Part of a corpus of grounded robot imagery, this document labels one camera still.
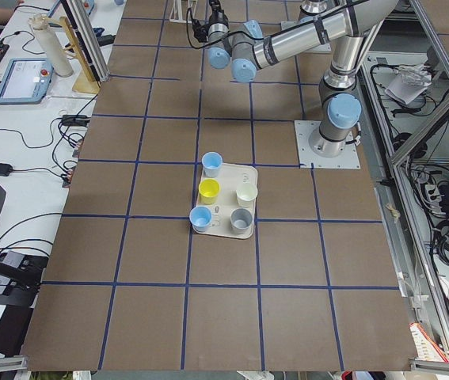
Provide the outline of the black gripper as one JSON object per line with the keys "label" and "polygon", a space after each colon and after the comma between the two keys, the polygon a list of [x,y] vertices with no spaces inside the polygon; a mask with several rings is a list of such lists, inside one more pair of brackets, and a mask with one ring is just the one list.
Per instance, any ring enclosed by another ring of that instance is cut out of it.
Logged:
{"label": "black gripper", "polygon": [[219,0],[209,0],[209,6],[211,7],[211,16],[208,20],[208,25],[224,25],[228,26],[228,18],[224,11],[221,9],[221,3]]}

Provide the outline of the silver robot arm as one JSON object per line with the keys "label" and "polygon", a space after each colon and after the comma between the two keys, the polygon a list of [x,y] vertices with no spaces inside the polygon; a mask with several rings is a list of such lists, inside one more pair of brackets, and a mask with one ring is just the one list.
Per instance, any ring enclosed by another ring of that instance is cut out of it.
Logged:
{"label": "silver robot arm", "polygon": [[299,19],[290,27],[265,36],[255,20],[249,20],[232,31],[228,18],[218,1],[210,3],[211,16],[204,26],[209,43],[208,61],[215,69],[231,68],[236,82],[252,83],[257,72],[270,72],[286,60],[301,63],[299,81],[319,78],[317,94],[308,106],[299,106],[297,116],[322,116],[322,152],[343,145],[348,127],[331,121],[330,105],[338,97],[351,93],[356,73],[375,35],[395,1],[304,1]]}
{"label": "silver robot arm", "polygon": [[324,13],[327,9],[327,0],[302,0],[299,7],[299,20]]}

